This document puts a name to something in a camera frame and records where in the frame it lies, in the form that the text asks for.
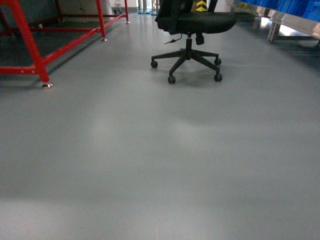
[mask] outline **black office chair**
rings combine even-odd
[[[174,71],[186,60],[190,59],[194,59],[215,70],[214,80],[216,82],[220,82],[223,78],[220,74],[220,68],[217,67],[217,65],[220,65],[222,62],[219,59],[219,55],[211,52],[193,50],[191,35],[196,34],[195,40],[197,45],[204,44],[203,33],[217,34],[226,32],[236,24],[237,19],[231,12],[214,12],[218,0],[211,0],[208,11],[191,12],[193,1],[194,0],[161,0],[160,10],[155,19],[158,28],[169,32],[170,35],[187,35],[185,49],[151,57],[152,68],[158,66],[158,62],[156,62],[155,59],[179,57],[169,71],[169,84],[176,82],[176,77],[173,76]],[[204,57],[215,57],[214,64]]]

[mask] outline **red metal leg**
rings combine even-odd
[[[38,47],[36,45],[36,42],[34,40],[34,37],[29,29],[27,20],[25,18],[25,15],[22,11],[22,8],[19,4],[18,0],[11,0],[9,2],[9,7],[11,9],[12,15],[18,25],[18,28],[20,30],[20,33],[23,37],[23,40],[28,48],[28,51],[30,53],[30,56],[33,60],[34,66],[36,68],[37,74],[39,74],[40,79],[43,83],[49,84],[49,76],[46,70],[46,66],[43,63],[43,60],[41,58],[41,55],[39,53]]]
[[[126,18],[126,23],[129,24],[129,14],[128,14],[128,3],[127,0],[124,0],[124,8],[125,8],[125,18]]]
[[[106,41],[106,31],[105,31],[105,22],[104,22],[104,14],[102,12],[101,1],[96,0],[96,7],[98,10],[99,22],[100,22],[100,32],[104,41]]]
[[[75,46],[79,45],[83,41],[87,40],[90,38],[92,35],[94,35],[98,31],[97,28],[92,29],[91,31],[88,31],[86,34],[78,37],[77,39],[73,40],[72,42],[69,42],[67,45],[59,48],[58,50],[54,51],[53,53],[49,54],[43,59],[43,63],[45,65],[50,64],[54,60],[56,60],[58,57],[61,55],[65,54],[66,52],[70,51],[72,48]]]
[[[113,23],[115,23],[116,21],[122,19],[123,17],[124,17],[124,15],[118,15],[118,16],[116,16],[116,17],[113,18],[112,20],[106,22],[106,23],[104,24],[104,28],[107,28],[107,27],[111,26]]]

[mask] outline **red table frame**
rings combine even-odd
[[[0,36],[12,34],[19,30],[21,36],[26,44],[28,52],[31,56],[33,64],[31,66],[0,66],[0,74],[29,74],[29,75],[39,75],[41,81],[43,82],[42,87],[44,89],[49,89],[53,87],[53,84],[50,83],[50,78],[46,70],[46,65],[52,63],[54,60],[59,58],[61,55],[70,51],[86,39],[90,38],[95,33],[101,33],[103,41],[106,41],[106,31],[105,28],[112,25],[114,22],[120,20],[121,18],[126,18],[126,23],[129,24],[128,17],[128,4],[127,0],[124,0],[125,4],[125,14],[119,15],[108,15],[103,14],[101,0],[96,0],[97,13],[90,15],[79,15],[79,14],[62,14],[59,6],[58,0],[54,0],[57,8],[58,16],[50,19],[45,19],[40,22],[35,22],[28,24],[25,14],[20,6],[19,0],[0,0],[0,6],[8,6],[12,12],[12,15],[16,21],[17,28],[9,27],[6,18],[3,12],[0,9],[0,21],[3,25],[4,31],[0,32]],[[36,28],[40,24],[50,23],[56,20],[62,20],[63,17],[98,17],[99,18],[99,27],[97,28]],[[104,22],[104,17],[113,18],[108,22]],[[83,33],[80,37],[66,44],[65,46],[59,48],[53,53],[49,54],[46,57],[41,57],[38,50],[37,44],[34,40],[32,32],[68,32],[68,33]]]

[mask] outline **gray floor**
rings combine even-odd
[[[221,83],[187,61],[169,85],[175,59],[151,56],[185,38],[163,45],[153,19],[52,63],[52,90],[0,76],[0,239],[320,239],[315,43],[240,20],[194,45],[220,54]]]

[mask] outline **wall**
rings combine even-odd
[[[101,0],[103,13],[112,14],[110,7],[117,7],[116,1],[120,7],[125,7],[124,0]],[[127,4],[129,9],[137,12],[137,0],[127,0]],[[63,14],[97,14],[96,0],[59,0],[59,5]]]
[[[56,17],[58,15],[54,0],[19,0],[28,23]],[[7,6],[1,6],[10,27],[16,27],[16,21]]]

